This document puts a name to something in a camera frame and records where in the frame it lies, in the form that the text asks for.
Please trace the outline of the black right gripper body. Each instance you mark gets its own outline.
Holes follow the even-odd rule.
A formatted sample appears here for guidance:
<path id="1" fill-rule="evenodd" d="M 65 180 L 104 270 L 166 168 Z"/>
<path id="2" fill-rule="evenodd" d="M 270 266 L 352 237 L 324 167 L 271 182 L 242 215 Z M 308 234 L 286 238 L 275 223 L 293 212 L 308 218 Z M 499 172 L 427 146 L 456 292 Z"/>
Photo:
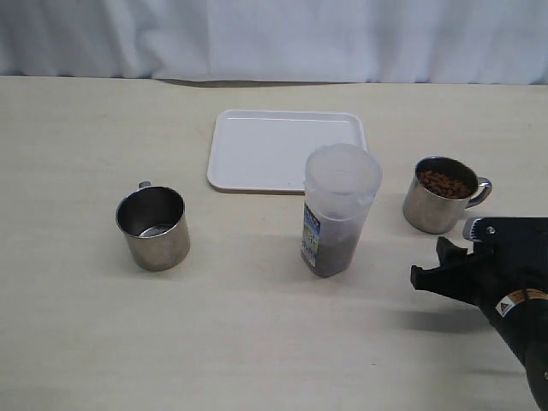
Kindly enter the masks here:
<path id="1" fill-rule="evenodd" d="M 547 311 L 547 247 L 457 248 L 444 263 L 468 276 L 479 299 L 500 317 L 517 309 L 544 316 Z"/>

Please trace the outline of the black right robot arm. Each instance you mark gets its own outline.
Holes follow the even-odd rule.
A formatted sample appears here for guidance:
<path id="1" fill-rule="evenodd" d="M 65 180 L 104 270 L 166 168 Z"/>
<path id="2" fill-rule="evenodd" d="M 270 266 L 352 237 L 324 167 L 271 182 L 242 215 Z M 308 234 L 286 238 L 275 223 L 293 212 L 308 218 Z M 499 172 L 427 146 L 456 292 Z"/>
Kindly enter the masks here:
<path id="1" fill-rule="evenodd" d="M 411 267 L 414 289 L 476 306 L 524 366 L 533 398 L 547 409 L 547 239 L 510 236 L 474 250 L 444 237 L 439 266 Z"/>

